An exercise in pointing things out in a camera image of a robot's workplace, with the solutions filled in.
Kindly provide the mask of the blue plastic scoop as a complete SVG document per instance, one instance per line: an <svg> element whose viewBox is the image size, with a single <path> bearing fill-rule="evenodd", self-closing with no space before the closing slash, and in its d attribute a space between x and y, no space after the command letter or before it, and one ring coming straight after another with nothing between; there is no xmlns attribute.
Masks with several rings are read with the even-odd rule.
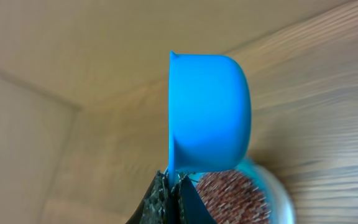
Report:
<svg viewBox="0 0 358 224"><path fill-rule="evenodd" d="M224 171L245 157L250 91L240 65L225 55L170 53L168 183L177 173Z"/></svg>

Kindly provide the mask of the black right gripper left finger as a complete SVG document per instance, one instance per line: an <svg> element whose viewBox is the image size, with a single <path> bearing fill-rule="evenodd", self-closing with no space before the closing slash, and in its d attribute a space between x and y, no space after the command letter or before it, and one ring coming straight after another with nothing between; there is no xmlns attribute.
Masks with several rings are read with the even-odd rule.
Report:
<svg viewBox="0 0 358 224"><path fill-rule="evenodd" d="M167 175L158 170L126 224L166 224L169 216L169 195Z"/></svg>

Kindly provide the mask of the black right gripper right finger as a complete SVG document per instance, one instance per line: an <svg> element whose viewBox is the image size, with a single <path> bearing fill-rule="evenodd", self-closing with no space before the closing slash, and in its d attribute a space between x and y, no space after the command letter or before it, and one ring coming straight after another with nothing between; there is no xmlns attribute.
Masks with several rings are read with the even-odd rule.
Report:
<svg viewBox="0 0 358 224"><path fill-rule="evenodd" d="M179 174L174 186L174 223L216 224L188 174Z"/></svg>

